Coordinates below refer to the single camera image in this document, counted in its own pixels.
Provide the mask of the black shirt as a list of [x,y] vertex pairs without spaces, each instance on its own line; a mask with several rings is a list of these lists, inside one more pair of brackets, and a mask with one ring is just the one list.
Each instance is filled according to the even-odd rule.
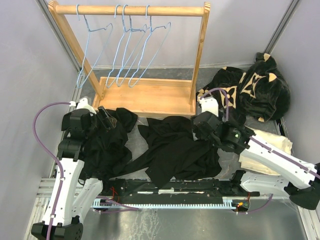
[[86,180],[98,178],[107,181],[125,172],[125,167],[132,159],[132,152],[126,147],[128,133],[138,120],[138,115],[130,110],[118,107],[107,109],[108,115],[116,119],[115,128],[106,131],[101,124],[85,144],[84,166],[79,178]]
[[148,118],[138,131],[148,149],[120,172],[126,175],[145,169],[157,188],[172,178],[194,181],[217,176],[222,167],[218,150],[210,141],[194,140],[191,120],[182,116]]

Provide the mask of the wooden clothes rack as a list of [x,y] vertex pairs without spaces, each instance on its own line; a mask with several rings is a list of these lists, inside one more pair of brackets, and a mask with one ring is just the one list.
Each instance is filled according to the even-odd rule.
[[[61,5],[55,0],[48,2],[48,10],[70,47],[81,69],[81,60],[87,40],[87,29],[83,15],[90,18],[94,28],[113,24],[113,32],[107,48],[89,77],[94,92],[92,106],[107,109],[126,108],[141,117],[190,117],[196,113],[196,83],[204,48],[211,5],[203,6],[127,6],[124,22],[129,28],[129,16],[132,20],[132,34],[124,50],[129,32],[126,33],[115,61],[115,70],[106,88],[106,80],[112,69],[118,42],[123,35],[122,8],[124,5]],[[172,17],[181,17],[189,22],[191,18],[200,18],[198,25],[195,62],[191,77],[178,77],[170,69],[153,69],[152,63],[157,57],[174,56],[168,50],[171,32],[174,30]],[[95,48],[90,57],[93,62],[105,37],[102,33],[95,36]]]

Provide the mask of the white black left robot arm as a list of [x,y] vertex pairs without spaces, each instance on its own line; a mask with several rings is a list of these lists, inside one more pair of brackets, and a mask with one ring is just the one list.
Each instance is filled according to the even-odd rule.
[[76,188],[85,166],[85,144],[98,130],[106,133],[116,127],[117,120],[100,106],[94,109],[88,104],[77,103],[75,110],[62,118],[65,132],[58,145],[57,173],[48,207],[41,222],[32,225],[31,234],[38,240],[80,240],[87,213],[98,195],[106,195],[111,183],[98,177],[84,181],[79,194]]

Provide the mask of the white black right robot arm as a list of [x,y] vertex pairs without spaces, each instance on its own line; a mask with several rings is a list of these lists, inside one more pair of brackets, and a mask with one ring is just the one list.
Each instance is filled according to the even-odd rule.
[[250,158],[277,172],[278,176],[242,173],[229,183],[236,196],[244,192],[287,196],[296,205],[315,210],[320,202],[320,165],[292,156],[273,146],[254,130],[232,121],[222,121],[205,111],[191,118],[194,136],[224,152]]

